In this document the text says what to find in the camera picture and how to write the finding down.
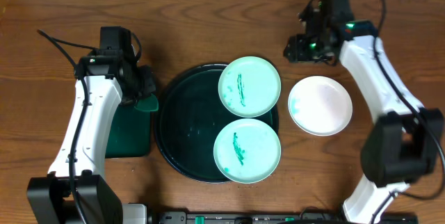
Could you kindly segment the white plate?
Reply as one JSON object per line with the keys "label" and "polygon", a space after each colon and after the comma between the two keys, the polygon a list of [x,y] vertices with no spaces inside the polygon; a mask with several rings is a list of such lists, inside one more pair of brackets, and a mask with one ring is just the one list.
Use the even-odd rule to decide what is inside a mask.
{"label": "white plate", "polygon": [[347,127],[353,104],[339,82],[324,76],[311,76],[292,87],[288,110],[295,124],[305,132],[331,136]]}

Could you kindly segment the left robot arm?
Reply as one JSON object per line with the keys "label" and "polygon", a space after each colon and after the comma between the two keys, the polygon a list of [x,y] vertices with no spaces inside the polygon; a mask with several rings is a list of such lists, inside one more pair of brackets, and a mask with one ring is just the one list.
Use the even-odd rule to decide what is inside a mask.
{"label": "left robot arm", "polygon": [[76,99],[65,138],[44,177],[26,196],[39,223],[148,223],[147,207],[121,202],[105,180],[108,137],[124,86],[154,90],[152,71],[123,58],[84,56],[74,69]]}

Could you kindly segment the light green plate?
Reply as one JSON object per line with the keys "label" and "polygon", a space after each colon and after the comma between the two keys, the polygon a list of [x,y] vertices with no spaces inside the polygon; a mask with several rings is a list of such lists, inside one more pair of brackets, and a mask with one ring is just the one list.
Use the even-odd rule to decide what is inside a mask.
{"label": "light green plate", "polygon": [[281,79],[267,60],[245,56],[232,61],[222,71],[218,95],[223,106],[242,118],[255,118],[276,105],[281,93]]}
{"label": "light green plate", "polygon": [[265,122],[244,118],[220,131],[213,146],[213,157],[219,171],[229,180],[254,184],[276,169],[281,158],[281,143]]}

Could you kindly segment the green sponge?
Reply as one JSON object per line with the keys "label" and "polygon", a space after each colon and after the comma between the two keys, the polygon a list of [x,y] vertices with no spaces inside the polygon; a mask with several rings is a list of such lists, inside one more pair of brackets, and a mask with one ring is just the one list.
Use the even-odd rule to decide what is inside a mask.
{"label": "green sponge", "polygon": [[151,94],[149,97],[140,99],[134,108],[141,112],[155,112],[159,109],[159,101],[156,95]]}

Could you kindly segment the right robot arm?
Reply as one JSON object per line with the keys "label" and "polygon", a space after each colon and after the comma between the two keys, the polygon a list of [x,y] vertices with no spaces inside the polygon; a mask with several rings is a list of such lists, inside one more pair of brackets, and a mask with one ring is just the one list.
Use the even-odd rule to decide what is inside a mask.
{"label": "right robot arm", "polygon": [[355,80],[373,128],[360,153],[362,178],[341,210],[348,223],[379,223],[391,202],[444,158],[442,112],[426,109],[406,88],[370,21],[312,20],[289,38],[283,55],[294,63],[338,60]]}

